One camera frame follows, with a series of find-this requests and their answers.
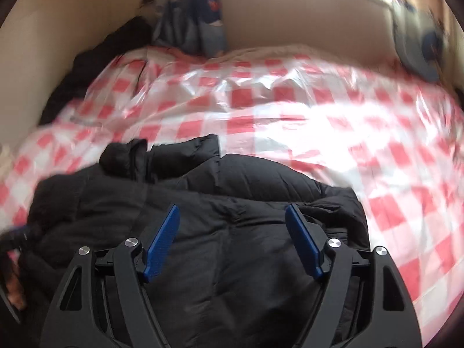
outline black device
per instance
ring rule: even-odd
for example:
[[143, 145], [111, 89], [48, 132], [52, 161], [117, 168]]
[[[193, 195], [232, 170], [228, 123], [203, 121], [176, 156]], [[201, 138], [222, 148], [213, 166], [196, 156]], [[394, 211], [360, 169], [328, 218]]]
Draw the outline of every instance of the black device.
[[[412, 301], [387, 249], [354, 250], [337, 238], [328, 238], [320, 225], [308, 219], [296, 204], [287, 207], [286, 226], [303, 267], [325, 288], [317, 313], [293, 347], [421, 347]], [[173, 205], [161, 224], [149, 225], [138, 238], [129, 238], [105, 251], [81, 247], [54, 295], [40, 348], [128, 348], [112, 333], [106, 276], [115, 279], [131, 346], [169, 348], [143, 284], [161, 271], [179, 222], [179, 209]], [[353, 276], [359, 279], [353, 325], [347, 340], [333, 344]]]

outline silver screw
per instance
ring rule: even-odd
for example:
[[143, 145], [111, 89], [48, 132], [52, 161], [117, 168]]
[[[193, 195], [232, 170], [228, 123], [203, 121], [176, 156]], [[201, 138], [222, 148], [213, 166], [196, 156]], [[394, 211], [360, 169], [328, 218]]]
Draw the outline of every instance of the silver screw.
[[89, 246], [82, 246], [79, 249], [79, 255], [87, 255], [90, 252]]
[[342, 245], [342, 242], [340, 241], [340, 239], [337, 239], [337, 238], [329, 239], [329, 246], [330, 247], [333, 247], [335, 249], [337, 247], [340, 247], [341, 245]]
[[134, 247], [139, 243], [139, 240], [137, 238], [129, 238], [126, 239], [126, 242], [124, 243], [127, 247]]
[[378, 246], [375, 248], [375, 252], [383, 257], [387, 254], [388, 251], [383, 246]]

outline blue rubber tip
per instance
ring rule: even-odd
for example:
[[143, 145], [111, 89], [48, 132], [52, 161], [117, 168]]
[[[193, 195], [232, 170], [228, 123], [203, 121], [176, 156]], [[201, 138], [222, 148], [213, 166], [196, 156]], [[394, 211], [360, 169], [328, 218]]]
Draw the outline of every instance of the blue rubber tip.
[[164, 220], [158, 234], [147, 250], [147, 266], [143, 272], [145, 282], [150, 282], [161, 272], [161, 268], [168, 256], [169, 248], [176, 236], [180, 224], [180, 212], [177, 205], [174, 205]]
[[285, 210], [285, 225], [306, 273], [314, 279], [320, 278], [323, 275], [319, 265], [320, 252], [293, 205], [289, 205]]

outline red and white checkered tablecloth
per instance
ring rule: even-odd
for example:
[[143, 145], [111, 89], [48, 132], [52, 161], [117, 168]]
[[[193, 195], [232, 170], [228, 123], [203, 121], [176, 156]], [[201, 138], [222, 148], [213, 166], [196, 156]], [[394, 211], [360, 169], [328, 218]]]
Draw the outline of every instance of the red and white checkered tablecloth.
[[464, 114], [442, 88], [288, 55], [194, 64], [156, 48], [112, 61], [59, 121], [22, 145], [0, 184], [0, 227], [25, 222], [37, 182], [98, 161], [112, 140], [215, 133], [221, 152], [354, 189], [372, 246], [390, 251], [424, 343], [464, 290]]

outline black garment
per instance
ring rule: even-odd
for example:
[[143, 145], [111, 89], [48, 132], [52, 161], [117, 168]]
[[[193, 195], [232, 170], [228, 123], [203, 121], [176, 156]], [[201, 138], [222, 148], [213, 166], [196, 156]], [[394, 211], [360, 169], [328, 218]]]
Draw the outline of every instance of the black garment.
[[53, 90], [39, 120], [39, 126], [55, 120], [74, 98], [84, 98], [87, 88], [116, 56], [150, 44], [151, 26], [142, 17], [132, 18], [92, 50], [76, 56], [71, 69]]
[[[39, 333], [66, 266], [94, 250], [137, 237], [169, 205], [180, 228], [161, 275], [146, 285], [159, 323], [176, 347], [291, 347], [315, 310], [321, 286], [305, 274], [284, 224], [289, 202], [329, 237], [369, 249], [367, 223], [351, 189], [329, 187], [281, 164], [219, 156], [217, 137], [154, 146], [108, 145], [97, 165], [39, 183], [28, 223], [43, 238], [20, 257], [29, 311]], [[110, 303], [116, 299], [110, 284]], [[338, 338], [356, 300], [351, 283]], [[128, 342], [112, 310], [117, 337]]]

